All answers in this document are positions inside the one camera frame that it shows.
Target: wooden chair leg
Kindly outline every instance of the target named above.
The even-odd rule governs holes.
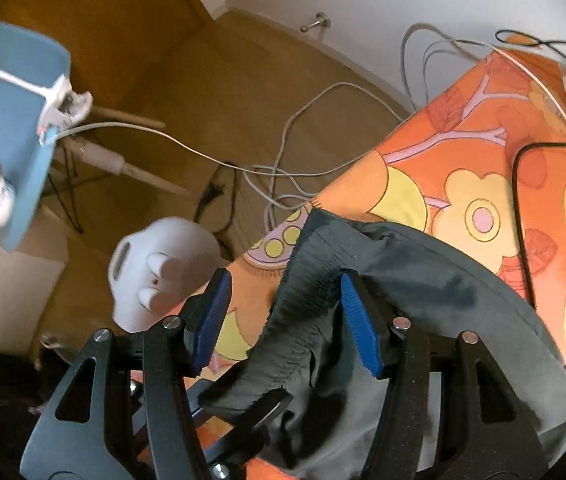
[[[102,106],[93,106],[92,110],[90,111],[90,115],[95,115],[104,119],[113,119],[116,121],[121,121],[122,123],[138,124],[139,126],[154,128],[155,130],[162,130],[165,127],[165,123],[163,121],[148,119],[146,117],[140,117],[138,115],[129,114],[127,112],[120,112],[118,110],[112,110],[111,108],[104,108]]]
[[[177,186],[153,173],[132,166],[125,162],[124,158],[119,155],[119,153],[108,150],[85,139],[66,137],[62,142],[65,149],[78,156],[79,160],[95,168],[100,168],[112,174],[123,173],[136,180],[150,184],[150,186],[156,187],[157,189],[173,193],[191,202],[196,201],[194,194],[190,190],[185,189],[185,187]]]

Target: gray fabric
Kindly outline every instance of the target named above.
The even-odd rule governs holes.
[[[553,463],[566,449],[566,371],[531,307],[489,270],[412,228],[364,224],[313,210],[258,343],[230,386],[206,401],[232,420],[263,393],[294,395],[262,457],[302,479],[356,478],[387,388],[362,366],[340,306],[339,278],[354,269],[374,293],[426,330],[473,330],[529,407]]]

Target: orange floral bedspread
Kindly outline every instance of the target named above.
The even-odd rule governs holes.
[[[566,110],[557,64],[533,54],[516,56]],[[525,297],[511,171],[516,152],[538,140],[566,141],[566,124],[535,82],[492,54],[229,266],[233,299],[204,376],[218,377],[255,344],[313,206],[424,231]],[[566,149],[527,153],[518,186],[538,314],[566,362]],[[265,478],[268,468],[254,463],[250,476]]]

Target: floor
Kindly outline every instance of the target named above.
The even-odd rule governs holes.
[[[147,71],[119,108],[164,121],[171,136],[219,160],[271,164],[288,118],[338,81],[371,90],[406,116],[383,92],[312,46],[253,17],[228,12]],[[282,166],[290,172],[329,170],[374,147],[397,123],[362,92],[335,89],[292,127]],[[217,167],[144,132],[104,129],[98,139],[128,162],[196,196]],[[337,175],[303,179],[303,184],[318,191]],[[220,180],[228,191],[232,179],[232,171],[222,172]],[[293,188],[281,182],[277,190]],[[41,319],[39,335],[54,333],[79,348],[96,328],[113,326],[105,270],[116,243],[163,216],[192,218],[195,204],[124,176],[79,188],[76,201],[86,234],[70,241],[70,262]],[[49,203],[55,206],[55,200]],[[234,222],[223,238],[235,255],[265,234],[265,205],[241,177]],[[228,215],[229,193],[206,210],[201,223],[216,230]],[[279,213],[279,221],[285,216]]]
[[[113,107],[148,68],[210,20],[192,2],[0,0],[0,20],[65,46],[72,56],[74,88],[92,92],[95,104]]]

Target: chair seat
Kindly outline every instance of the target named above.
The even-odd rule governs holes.
[[[30,83],[51,87],[70,76],[70,53],[56,41],[0,22],[0,69]],[[0,165],[16,190],[12,218],[2,228],[2,243],[14,250],[28,230],[52,161],[55,145],[41,146],[37,136],[42,96],[0,79]]]

